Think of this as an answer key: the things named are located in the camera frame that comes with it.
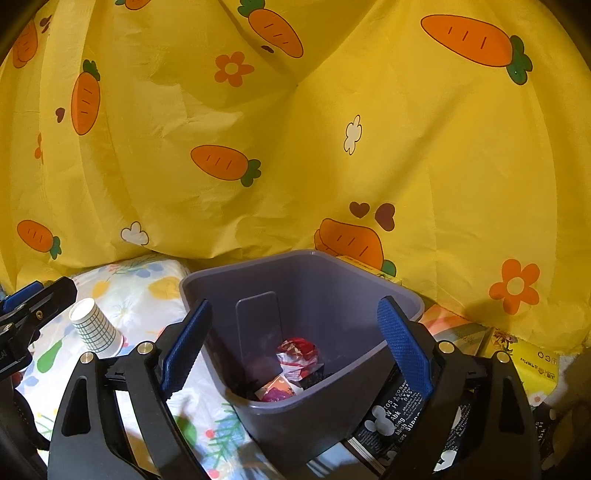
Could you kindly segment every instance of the trash can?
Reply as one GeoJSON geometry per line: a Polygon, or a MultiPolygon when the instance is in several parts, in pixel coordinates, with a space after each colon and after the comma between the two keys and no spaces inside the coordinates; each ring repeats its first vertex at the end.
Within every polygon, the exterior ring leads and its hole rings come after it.
{"type": "Polygon", "coordinates": [[[187,308],[201,298],[211,302],[207,367],[281,471],[348,437],[371,407],[394,365],[376,320],[379,300],[392,295],[412,320],[424,310],[412,291],[309,250],[192,273],[180,289],[187,308]],[[247,390],[281,373],[275,350],[295,336],[316,344],[331,376],[286,400],[247,400],[247,390]]]}

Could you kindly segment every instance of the brass screw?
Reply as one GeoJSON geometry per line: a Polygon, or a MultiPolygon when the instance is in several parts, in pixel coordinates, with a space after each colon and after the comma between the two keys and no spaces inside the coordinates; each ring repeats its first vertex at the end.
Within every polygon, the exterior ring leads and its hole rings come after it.
{"type": "Polygon", "coordinates": [[[443,353],[453,353],[456,349],[451,342],[441,342],[438,347],[443,353]]]}
{"type": "Polygon", "coordinates": [[[144,342],[138,345],[138,353],[140,355],[147,355],[154,350],[154,344],[152,342],[144,342]]]}
{"type": "Polygon", "coordinates": [[[505,352],[498,352],[496,354],[496,359],[502,364],[508,364],[509,360],[511,360],[511,357],[507,355],[505,352]]]}
{"type": "Polygon", "coordinates": [[[80,357],[80,362],[82,362],[83,364],[89,364],[90,362],[92,362],[92,359],[94,357],[95,357],[95,354],[93,354],[92,352],[85,352],[80,357]]]}

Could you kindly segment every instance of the crumpled red and white wrapper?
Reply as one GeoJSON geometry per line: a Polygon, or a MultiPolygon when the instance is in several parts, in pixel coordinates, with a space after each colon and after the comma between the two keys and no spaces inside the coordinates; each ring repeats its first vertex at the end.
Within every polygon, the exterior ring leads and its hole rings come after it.
{"type": "Polygon", "coordinates": [[[318,349],[305,338],[288,338],[277,348],[283,376],[299,382],[317,369],[318,349]]]}

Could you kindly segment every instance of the white cup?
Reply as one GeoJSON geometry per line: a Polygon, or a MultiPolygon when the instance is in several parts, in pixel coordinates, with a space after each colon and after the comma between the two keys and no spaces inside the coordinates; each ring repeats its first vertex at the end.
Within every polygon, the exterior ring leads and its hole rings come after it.
{"type": "Polygon", "coordinates": [[[90,352],[99,358],[115,356],[123,346],[123,336],[100,310],[94,299],[82,299],[70,309],[69,318],[90,352]]]}

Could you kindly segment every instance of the yellow curtain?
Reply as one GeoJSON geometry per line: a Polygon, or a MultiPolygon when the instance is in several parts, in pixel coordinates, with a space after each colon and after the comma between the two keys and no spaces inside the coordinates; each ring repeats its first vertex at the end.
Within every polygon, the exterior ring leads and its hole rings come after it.
{"type": "Polygon", "coordinates": [[[0,70],[0,282],[348,254],[557,351],[591,327],[591,73],[537,0],[50,0],[0,70]]]}

